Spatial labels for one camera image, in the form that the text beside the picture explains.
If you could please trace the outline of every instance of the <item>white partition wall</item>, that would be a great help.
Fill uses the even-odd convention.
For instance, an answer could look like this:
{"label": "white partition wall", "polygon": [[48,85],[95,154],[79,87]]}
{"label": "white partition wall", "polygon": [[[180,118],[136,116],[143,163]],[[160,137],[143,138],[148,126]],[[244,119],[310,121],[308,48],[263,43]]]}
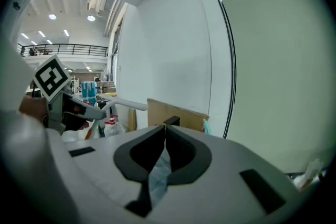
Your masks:
{"label": "white partition wall", "polygon": [[[217,0],[142,0],[138,7],[129,6],[121,28],[117,92],[120,98],[135,102],[152,98],[209,114],[214,135],[223,137],[230,96],[224,102],[215,92],[218,99],[213,104],[221,109],[211,110],[211,46],[228,46],[227,32],[220,17],[215,18],[217,28],[209,31],[213,17],[205,5],[222,16]],[[223,43],[212,39],[213,32],[225,37]],[[213,58],[227,57],[223,51],[217,49]],[[223,72],[221,64],[216,67]],[[214,77],[228,79],[226,92],[230,92],[230,78]],[[137,117],[138,128],[146,127],[146,112],[138,112]]]}
{"label": "white partition wall", "polygon": [[336,33],[324,0],[223,0],[236,49],[227,138],[287,173],[335,151]]}

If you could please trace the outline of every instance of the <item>white pipe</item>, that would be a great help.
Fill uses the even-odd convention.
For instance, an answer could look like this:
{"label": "white pipe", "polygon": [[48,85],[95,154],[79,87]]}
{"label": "white pipe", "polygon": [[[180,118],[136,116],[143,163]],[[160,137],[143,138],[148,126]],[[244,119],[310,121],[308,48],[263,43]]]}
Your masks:
{"label": "white pipe", "polygon": [[[122,105],[128,106],[129,108],[137,109],[137,110],[141,110],[141,111],[148,110],[148,105],[146,105],[146,104],[140,104],[140,103],[128,101],[128,100],[125,100],[125,99],[120,99],[118,97],[111,97],[111,96],[106,95],[106,94],[100,94],[99,96],[104,97],[105,99],[110,101],[106,104],[106,106],[103,107],[103,109],[102,109],[103,111],[107,111],[111,106],[113,106],[115,104],[122,104]],[[99,121],[100,120],[94,120],[93,121],[93,125],[89,130],[89,132],[91,132],[91,135],[90,135],[89,139],[94,138],[96,134],[99,135],[99,131],[98,131]]]}
{"label": "white pipe", "polygon": [[115,104],[122,104],[124,106],[128,106],[129,108],[137,109],[137,110],[141,110],[141,111],[148,110],[148,105],[146,105],[146,104],[136,103],[136,102],[128,101],[128,100],[125,100],[125,99],[120,99],[118,97],[112,97],[112,96],[109,96],[107,94],[100,94],[99,96],[101,96],[101,97],[110,101],[106,104],[106,106],[103,107],[102,110],[104,110],[104,111],[108,110],[111,106],[113,106]]}

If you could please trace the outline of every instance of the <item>person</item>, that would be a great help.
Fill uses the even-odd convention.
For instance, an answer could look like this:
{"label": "person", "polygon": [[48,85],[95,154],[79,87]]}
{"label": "person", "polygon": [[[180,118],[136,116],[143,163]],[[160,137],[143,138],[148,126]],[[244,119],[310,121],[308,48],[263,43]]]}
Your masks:
{"label": "person", "polygon": [[[80,106],[74,106],[74,112],[80,112],[80,110]],[[41,124],[43,124],[44,118],[48,115],[47,100],[44,97],[32,98],[30,96],[24,96],[19,111],[37,119]],[[85,121],[84,125],[79,130],[89,126],[90,124]]]}
{"label": "person", "polygon": [[20,52],[20,54],[21,54],[22,56],[23,56],[23,54],[25,53],[25,50],[26,50],[26,48],[22,46],[22,48],[21,48],[21,52]]}
{"label": "person", "polygon": [[29,55],[30,55],[30,56],[34,56],[34,55],[35,55],[35,52],[34,52],[33,48],[30,48],[30,50],[29,50]]}

